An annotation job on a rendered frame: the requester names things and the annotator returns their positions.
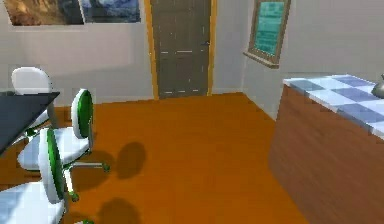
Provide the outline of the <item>grey-brown room door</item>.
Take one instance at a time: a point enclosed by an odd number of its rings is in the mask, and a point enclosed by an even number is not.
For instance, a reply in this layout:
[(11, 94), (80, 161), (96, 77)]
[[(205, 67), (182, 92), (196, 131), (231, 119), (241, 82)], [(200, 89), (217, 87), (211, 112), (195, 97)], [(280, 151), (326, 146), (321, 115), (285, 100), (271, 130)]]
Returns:
[(208, 90), (211, 0), (151, 0), (159, 98)]

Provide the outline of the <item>wood-framed teal window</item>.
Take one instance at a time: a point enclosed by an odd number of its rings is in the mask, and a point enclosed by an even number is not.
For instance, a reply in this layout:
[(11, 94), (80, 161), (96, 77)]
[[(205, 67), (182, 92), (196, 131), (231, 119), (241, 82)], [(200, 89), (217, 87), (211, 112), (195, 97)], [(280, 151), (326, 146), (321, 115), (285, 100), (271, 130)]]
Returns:
[(291, 0), (254, 0), (251, 32), (244, 55), (278, 69)]

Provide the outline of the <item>white and green office chair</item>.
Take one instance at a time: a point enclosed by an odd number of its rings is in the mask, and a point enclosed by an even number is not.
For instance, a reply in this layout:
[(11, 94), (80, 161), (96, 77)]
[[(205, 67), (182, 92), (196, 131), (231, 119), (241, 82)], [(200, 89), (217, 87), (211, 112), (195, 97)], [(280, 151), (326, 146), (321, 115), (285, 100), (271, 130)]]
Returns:
[(39, 181), (0, 191), (0, 224), (60, 224), (67, 211), (64, 172), (54, 131), (40, 131)]
[[(84, 155), (90, 154), (93, 148), (93, 100), (87, 89), (80, 89), (71, 105), (72, 125), (54, 129), (57, 146), (62, 164), (65, 169), (72, 166), (102, 168), (105, 172), (110, 166), (104, 162), (79, 162)], [(35, 135), (25, 148), (19, 153), (19, 165), (29, 171), (38, 171), (39, 143), (43, 139), (41, 134)]]
[[(16, 68), (12, 72), (11, 81), (15, 92), (18, 94), (50, 93), (53, 91), (53, 85), (48, 74), (36, 67)], [(49, 126), (58, 126), (53, 103), (24, 131), (16, 143), (24, 139), (31, 141), (41, 128)]]

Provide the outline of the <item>wooden counter with checked top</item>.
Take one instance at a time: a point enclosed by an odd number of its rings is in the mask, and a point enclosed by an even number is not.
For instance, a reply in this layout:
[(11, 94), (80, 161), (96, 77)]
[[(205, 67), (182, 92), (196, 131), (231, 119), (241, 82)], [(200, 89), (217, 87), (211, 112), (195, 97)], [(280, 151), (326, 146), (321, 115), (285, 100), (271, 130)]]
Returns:
[(269, 168), (310, 224), (384, 224), (384, 100), (352, 75), (288, 78)]

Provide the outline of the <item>black table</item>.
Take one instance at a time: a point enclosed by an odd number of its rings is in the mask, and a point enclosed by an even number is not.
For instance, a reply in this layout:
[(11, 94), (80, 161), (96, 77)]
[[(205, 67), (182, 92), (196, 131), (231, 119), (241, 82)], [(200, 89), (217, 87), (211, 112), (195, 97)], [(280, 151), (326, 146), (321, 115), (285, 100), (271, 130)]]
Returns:
[(0, 155), (58, 95), (59, 92), (0, 95)]

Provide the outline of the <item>grey metal kettle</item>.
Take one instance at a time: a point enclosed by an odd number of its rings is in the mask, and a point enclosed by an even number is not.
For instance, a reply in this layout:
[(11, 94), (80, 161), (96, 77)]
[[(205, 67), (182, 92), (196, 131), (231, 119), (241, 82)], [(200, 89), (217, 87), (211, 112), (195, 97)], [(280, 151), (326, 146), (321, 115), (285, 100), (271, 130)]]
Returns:
[(381, 78), (382, 81), (375, 84), (371, 93), (378, 98), (384, 99), (384, 73), (381, 75)]

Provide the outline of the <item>blue landscape wall picture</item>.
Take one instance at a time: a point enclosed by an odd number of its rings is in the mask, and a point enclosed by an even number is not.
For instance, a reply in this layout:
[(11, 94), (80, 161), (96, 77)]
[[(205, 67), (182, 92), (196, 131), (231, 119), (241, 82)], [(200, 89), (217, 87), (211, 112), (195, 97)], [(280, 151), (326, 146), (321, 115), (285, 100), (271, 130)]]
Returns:
[(140, 23), (139, 0), (79, 0), (87, 23)]

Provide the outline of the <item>brown landscape wall picture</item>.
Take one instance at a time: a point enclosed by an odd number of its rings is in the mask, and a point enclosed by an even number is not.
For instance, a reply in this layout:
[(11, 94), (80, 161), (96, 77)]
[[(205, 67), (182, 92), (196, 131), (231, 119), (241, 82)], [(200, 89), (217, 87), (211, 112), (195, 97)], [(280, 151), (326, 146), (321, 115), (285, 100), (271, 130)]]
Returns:
[(13, 26), (83, 25), (79, 0), (2, 0)]

